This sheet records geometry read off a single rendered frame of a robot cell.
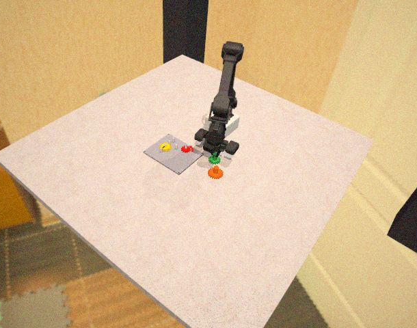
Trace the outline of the green gear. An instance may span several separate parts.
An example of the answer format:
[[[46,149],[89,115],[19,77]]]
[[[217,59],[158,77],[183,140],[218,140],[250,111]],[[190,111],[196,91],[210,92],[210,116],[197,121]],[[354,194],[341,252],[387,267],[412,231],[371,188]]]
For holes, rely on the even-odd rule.
[[[217,155],[217,153],[216,152],[214,152],[213,153],[213,155],[211,155],[209,158],[208,158],[208,161],[209,161],[209,163],[212,163],[212,164],[218,164],[219,162],[220,162],[220,158],[219,157],[216,157],[216,155]]]

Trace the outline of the red gear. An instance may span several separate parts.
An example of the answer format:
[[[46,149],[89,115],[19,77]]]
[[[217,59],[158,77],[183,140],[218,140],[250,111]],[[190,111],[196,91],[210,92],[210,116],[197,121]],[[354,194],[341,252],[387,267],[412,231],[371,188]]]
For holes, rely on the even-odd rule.
[[[187,149],[185,149],[185,146],[181,148],[181,151],[188,153],[191,149],[189,148],[189,146],[187,147]]]

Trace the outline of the orange gear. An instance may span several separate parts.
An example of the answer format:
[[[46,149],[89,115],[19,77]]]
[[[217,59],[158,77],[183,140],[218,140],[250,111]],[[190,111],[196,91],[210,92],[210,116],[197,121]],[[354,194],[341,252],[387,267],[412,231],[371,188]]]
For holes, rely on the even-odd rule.
[[[216,165],[214,168],[208,170],[208,176],[210,176],[210,178],[219,179],[223,176],[223,171]]]

